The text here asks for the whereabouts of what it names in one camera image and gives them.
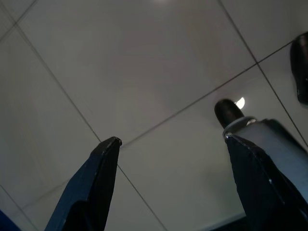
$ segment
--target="black object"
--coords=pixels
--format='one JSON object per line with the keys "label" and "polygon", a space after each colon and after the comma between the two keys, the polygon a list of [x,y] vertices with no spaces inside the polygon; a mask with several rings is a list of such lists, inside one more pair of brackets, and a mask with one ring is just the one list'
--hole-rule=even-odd
{"label": "black object", "polygon": [[45,231],[104,230],[121,144],[111,137],[92,151],[67,184]]}
{"label": "black object", "polygon": [[290,61],[298,101],[308,104],[308,32],[298,36],[292,42]]}
{"label": "black object", "polygon": [[243,117],[242,111],[231,100],[220,100],[215,105],[215,114],[223,128]]}
{"label": "black object", "polygon": [[251,231],[251,228],[244,217],[212,231]]}
{"label": "black object", "polygon": [[296,187],[254,143],[226,139],[237,192],[254,231],[306,231],[308,205]]}
{"label": "black object", "polygon": [[21,231],[1,210],[0,210],[0,231]]}

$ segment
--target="black plastic part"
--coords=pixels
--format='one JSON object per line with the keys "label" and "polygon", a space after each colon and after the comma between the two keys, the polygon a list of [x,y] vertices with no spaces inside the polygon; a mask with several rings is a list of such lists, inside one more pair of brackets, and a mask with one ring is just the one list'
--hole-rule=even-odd
{"label": "black plastic part", "polygon": [[298,101],[308,104],[308,32],[298,36],[292,42],[290,61]]}
{"label": "black plastic part", "polygon": [[216,103],[215,114],[223,128],[244,116],[236,104],[228,99],[223,99]]}
{"label": "black plastic part", "polygon": [[252,229],[248,224],[247,217],[244,217],[212,231],[252,231]]}
{"label": "black plastic part", "polygon": [[121,144],[111,137],[92,151],[68,182],[45,231],[104,230]]}
{"label": "black plastic part", "polygon": [[237,192],[254,231],[306,231],[308,205],[296,187],[254,143],[229,136]]}

